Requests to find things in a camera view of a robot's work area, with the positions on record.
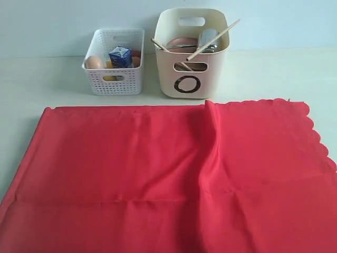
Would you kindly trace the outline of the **brown wooden spoon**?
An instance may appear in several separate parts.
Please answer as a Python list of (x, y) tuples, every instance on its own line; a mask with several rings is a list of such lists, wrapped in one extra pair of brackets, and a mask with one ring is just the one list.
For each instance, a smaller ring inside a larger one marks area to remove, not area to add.
[(184, 62), (178, 62), (175, 64), (176, 66), (178, 66), (179, 68), (185, 70), (185, 71), (191, 71), (193, 72), (193, 69), (191, 69), (188, 65), (186, 65)]

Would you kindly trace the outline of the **brown clay plate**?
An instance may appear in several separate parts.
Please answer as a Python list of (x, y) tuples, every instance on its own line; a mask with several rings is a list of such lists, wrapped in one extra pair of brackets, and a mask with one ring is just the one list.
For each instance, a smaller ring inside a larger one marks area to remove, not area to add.
[[(170, 52), (173, 53), (187, 53), (192, 54), (197, 50), (198, 39), (193, 37), (178, 37), (172, 39), (166, 44), (167, 45), (179, 45), (179, 44), (195, 44), (196, 48), (176, 48), (176, 49), (168, 49)], [(193, 62), (184, 62), (188, 65), (194, 72), (203, 72), (207, 69), (206, 63), (193, 63)], [(174, 65), (174, 68), (178, 71), (184, 71), (183, 69), (179, 68), (178, 66)]]

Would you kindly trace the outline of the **orange fried chicken nugget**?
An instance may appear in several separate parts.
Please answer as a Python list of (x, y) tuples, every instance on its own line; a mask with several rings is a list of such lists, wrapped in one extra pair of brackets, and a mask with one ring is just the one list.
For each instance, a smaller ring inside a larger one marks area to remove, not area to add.
[(133, 56), (132, 61), (134, 68), (138, 68), (141, 65), (141, 58), (138, 56)]

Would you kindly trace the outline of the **red sausage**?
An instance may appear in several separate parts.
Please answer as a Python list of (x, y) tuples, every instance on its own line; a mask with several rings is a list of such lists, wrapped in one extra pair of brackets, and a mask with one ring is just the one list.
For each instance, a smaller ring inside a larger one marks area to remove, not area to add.
[(141, 57), (142, 52), (139, 50), (131, 50), (132, 57)]

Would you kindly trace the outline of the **wooden chopstick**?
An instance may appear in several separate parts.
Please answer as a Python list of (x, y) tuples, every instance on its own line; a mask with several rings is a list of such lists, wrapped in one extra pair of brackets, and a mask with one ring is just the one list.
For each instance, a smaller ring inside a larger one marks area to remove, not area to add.
[(205, 44), (202, 45), (202, 47), (198, 48), (193, 54), (191, 54), (190, 56), (188, 56), (186, 58), (187, 61), (192, 60), (193, 58), (195, 58), (197, 55), (201, 54), (205, 49), (207, 49), (211, 44), (213, 44), (214, 42), (216, 42), (218, 39), (220, 39), (225, 33), (227, 33), (230, 29), (232, 29), (235, 25), (237, 25), (241, 20), (238, 19), (235, 22), (233, 22), (230, 26), (228, 26), (226, 29), (224, 29), (223, 31), (221, 31), (220, 33), (218, 33), (217, 36), (215, 36), (214, 38), (212, 38), (211, 40), (207, 41)]
[(159, 47), (161, 50), (163, 50), (164, 52), (169, 52), (169, 50), (162, 45), (161, 43), (157, 42), (154, 38), (151, 39), (151, 41), (157, 46)]

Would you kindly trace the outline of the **table knife steel blade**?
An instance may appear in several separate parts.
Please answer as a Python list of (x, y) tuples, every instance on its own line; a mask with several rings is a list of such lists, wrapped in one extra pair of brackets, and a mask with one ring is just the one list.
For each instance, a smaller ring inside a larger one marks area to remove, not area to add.
[(176, 48), (196, 48), (195, 44), (179, 44), (179, 45), (167, 45), (168, 49), (176, 49)]

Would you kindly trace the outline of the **blue white milk carton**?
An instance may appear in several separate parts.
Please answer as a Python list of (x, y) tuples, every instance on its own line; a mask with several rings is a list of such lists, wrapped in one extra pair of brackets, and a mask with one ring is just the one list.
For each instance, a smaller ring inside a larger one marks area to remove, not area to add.
[(130, 48), (117, 46), (108, 55), (115, 68), (127, 69), (133, 67), (132, 51)]

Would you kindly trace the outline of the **yellow cheese wedge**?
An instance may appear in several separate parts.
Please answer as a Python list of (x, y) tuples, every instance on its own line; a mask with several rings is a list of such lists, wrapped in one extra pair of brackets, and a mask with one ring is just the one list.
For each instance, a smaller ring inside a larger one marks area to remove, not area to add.
[[(106, 61), (106, 68), (107, 69), (113, 69), (114, 68), (111, 60)], [(103, 77), (103, 80), (104, 81), (116, 81), (116, 77), (113, 76), (113, 75), (107, 75), (107, 76)]]

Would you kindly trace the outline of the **red cloth table mat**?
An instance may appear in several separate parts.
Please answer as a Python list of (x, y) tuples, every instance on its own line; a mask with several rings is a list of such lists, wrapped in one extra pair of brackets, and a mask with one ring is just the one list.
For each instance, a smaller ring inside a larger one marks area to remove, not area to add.
[(46, 108), (1, 252), (336, 252), (336, 164), (303, 102)]

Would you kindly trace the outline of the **stainless steel cup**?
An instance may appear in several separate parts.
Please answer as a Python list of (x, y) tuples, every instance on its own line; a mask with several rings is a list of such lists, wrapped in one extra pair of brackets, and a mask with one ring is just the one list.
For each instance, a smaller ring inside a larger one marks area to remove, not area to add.
[[(199, 34), (198, 38), (198, 44), (197, 49), (199, 50), (202, 48), (205, 44), (207, 44), (209, 41), (214, 39), (218, 35), (218, 31), (216, 29), (204, 29), (202, 33)], [(215, 53), (218, 52), (220, 49), (220, 42), (221, 39), (218, 38), (216, 41), (211, 43), (204, 51), (203, 53)]]

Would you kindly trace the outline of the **brown egg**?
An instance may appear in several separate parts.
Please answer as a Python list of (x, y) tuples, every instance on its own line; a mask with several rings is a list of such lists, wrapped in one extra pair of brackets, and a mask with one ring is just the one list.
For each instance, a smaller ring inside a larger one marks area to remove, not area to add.
[(85, 68), (86, 69), (104, 69), (105, 65), (103, 61), (97, 55), (92, 55), (86, 59)]

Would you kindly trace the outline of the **white perforated plastic basket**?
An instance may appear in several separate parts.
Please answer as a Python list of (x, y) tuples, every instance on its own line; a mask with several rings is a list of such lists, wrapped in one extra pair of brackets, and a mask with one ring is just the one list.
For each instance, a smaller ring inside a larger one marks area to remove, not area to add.
[[(93, 93), (96, 95), (137, 95), (142, 91), (144, 70), (145, 32), (141, 28), (101, 28), (94, 32), (93, 38), (82, 63)], [(141, 65), (138, 68), (107, 69), (108, 53), (121, 46), (142, 52)], [(104, 69), (86, 69), (85, 61), (89, 56), (97, 55), (104, 63)], [(116, 81), (104, 81), (103, 77), (113, 75)]]

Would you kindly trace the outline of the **cream plastic bin black circle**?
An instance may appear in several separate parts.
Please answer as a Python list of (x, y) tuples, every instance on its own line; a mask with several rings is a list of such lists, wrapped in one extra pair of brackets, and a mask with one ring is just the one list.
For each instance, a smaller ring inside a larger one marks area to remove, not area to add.
[[(216, 29), (219, 33), (228, 27), (225, 15), (216, 9), (172, 8), (163, 11), (158, 18), (154, 39), (164, 45), (178, 37), (199, 38), (204, 29)], [(190, 61), (191, 54), (164, 52), (156, 48), (156, 62), (162, 92), (172, 98), (207, 99), (220, 85), (226, 49), (230, 44), (229, 33), (221, 38), (220, 49), (215, 53), (201, 53)], [(178, 62), (206, 63), (203, 72), (178, 71)]]

